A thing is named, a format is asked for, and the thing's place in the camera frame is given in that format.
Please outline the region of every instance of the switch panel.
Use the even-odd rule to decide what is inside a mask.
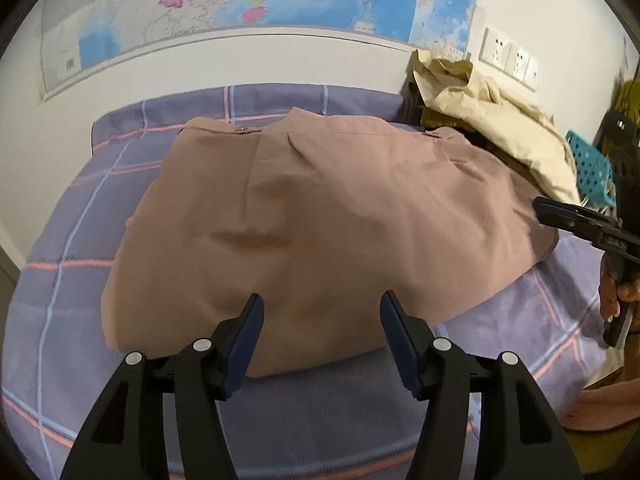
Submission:
[[[484,43],[479,58],[504,71],[509,59],[511,41],[503,33],[492,28],[484,32]]]

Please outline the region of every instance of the human hand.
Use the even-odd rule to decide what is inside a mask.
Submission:
[[[603,256],[600,264],[600,315],[602,319],[609,321],[620,315],[618,298],[626,303],[640,301],[640,279],[632,283],[623,283],[616,286],[616,282],[609,276],[607,259]]]

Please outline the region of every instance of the brown shirt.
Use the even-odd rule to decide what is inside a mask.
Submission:
[[[189,121],[127,222],[102,296],[108,344],[180,351],[252,292],[249,375],[379,348],[393,289],[430,324],[492,297],[557,241],[538,193],[462,134],[299,109],[263,128]]]

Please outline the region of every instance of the plaid pattern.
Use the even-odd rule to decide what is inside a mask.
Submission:
[[[123,357],[105,346],[100,296],[125,221],[182,124],[205,116],[259,126],[292,107],[373,115],[403,128],[419,122],[419,110],[397,95],[265,84],[154,99],[94,124],[94,156],[35,243],[7,319],[4,412],[39,478],[59,477],[84,418]],[[596,300],[599,258],[587,243],[564,236],[546,262],[435,331],[468,352],[490,357],[517,352],[562,413],[604,360]],[[404,478],[426,410],[402,387],[386,348],[249,380],[220,407],[234,463],[247,479]],[[182,466],[170,396],[165,408],[168,459],[178,478]],[[473,476],[479,422],[474,396],[465,479]]]

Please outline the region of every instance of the white wall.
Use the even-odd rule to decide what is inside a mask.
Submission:
[[[478,22],[507,34],[538,59],[542,81],[538,103],[556,118],[562,133],[575,130],[593,140],[610,108],[616,77],[633,77],[638,53],[603,0],[478,0]],[[482,28],[474,23],[474,28]],[[470,50],[478,59],[482,38]],[[502,84],[530,92],[482,64]]]
[[[560,130],[592,139],[625,69],[625,33],[602,0],[478,0],[470,51],[491,25],[536,56],[534,95]],[[382,41],[300,35],[238,36],[192,43],[113,66],[41,102],[38,4],[0,60],[0,245],[20,265],[65,187],[88,160],[90,127],[106,112],[164,94],[254,82],[401,89],[410,49]],[[637,59],[636,51],[629,64]]]

